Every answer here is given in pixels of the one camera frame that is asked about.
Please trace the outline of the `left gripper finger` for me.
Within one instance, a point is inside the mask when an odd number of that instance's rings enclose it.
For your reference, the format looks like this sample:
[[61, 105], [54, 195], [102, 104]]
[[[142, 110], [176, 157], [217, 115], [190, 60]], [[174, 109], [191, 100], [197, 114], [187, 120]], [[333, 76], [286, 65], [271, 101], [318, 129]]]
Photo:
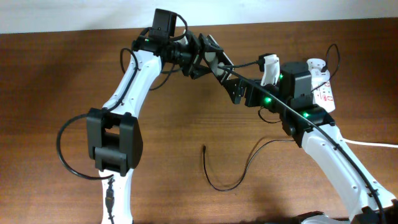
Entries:
[[217, 54], [223, 53], [224, 49], [214, 43], [209, 36], [199, 35], [201, 54], [204, 59], [215, 59]]
[[192, 63], [190, 66], [190, 78], [198, 79], [206, 74], [213, 73], [208, 65], [202, 65], [199, 63]]

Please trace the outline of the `black Samsung smartphone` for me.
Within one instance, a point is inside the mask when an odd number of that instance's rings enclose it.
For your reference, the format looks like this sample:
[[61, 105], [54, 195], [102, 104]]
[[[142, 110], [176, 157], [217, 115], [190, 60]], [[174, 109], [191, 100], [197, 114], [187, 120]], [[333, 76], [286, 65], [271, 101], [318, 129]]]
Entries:
[[220, 52], [215, 52], [212, 49], [206, 50], [205, 62], [210, 68], [211, 72], [214, 74], [215, 78], [221, 84], [230, 78], [231, 74], [229, 72], [218, 68], [226, 65], [233, 65], [232, 61], [225, 54], [224, 50]]

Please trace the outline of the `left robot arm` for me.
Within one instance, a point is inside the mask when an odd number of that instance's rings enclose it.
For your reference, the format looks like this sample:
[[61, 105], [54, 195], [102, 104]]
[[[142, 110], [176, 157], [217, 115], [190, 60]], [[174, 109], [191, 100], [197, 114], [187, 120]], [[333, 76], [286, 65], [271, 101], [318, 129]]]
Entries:
[[181, 40], [140, 35], [132, 43], [131, 59], [112, 97], [86, 119], [89, 157], [99, 171], [103, 188], [102, 223], [133, 223], [131, 182], [143, 152], [138, 117], [144, 100], [165, 63], [181, 66], [196, 79], [213, 73], [225, 81], [221, 65], [231, 65], [211, 36], [185, 33]]

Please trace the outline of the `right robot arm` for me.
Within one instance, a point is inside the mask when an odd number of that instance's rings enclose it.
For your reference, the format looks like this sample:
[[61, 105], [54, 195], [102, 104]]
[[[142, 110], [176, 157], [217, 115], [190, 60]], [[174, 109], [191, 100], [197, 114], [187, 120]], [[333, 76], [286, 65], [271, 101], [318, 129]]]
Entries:
[[283, 64], [273, 83], [265, 85], [221, 67], [247, 88], [246, 99], [277, 113], [282, 127], [321, 168], [339, 195], [350, 223], [397, 223], [397, 197], [363, 166], [343, 139], [335, 120], [314, 103], [307, 63]]

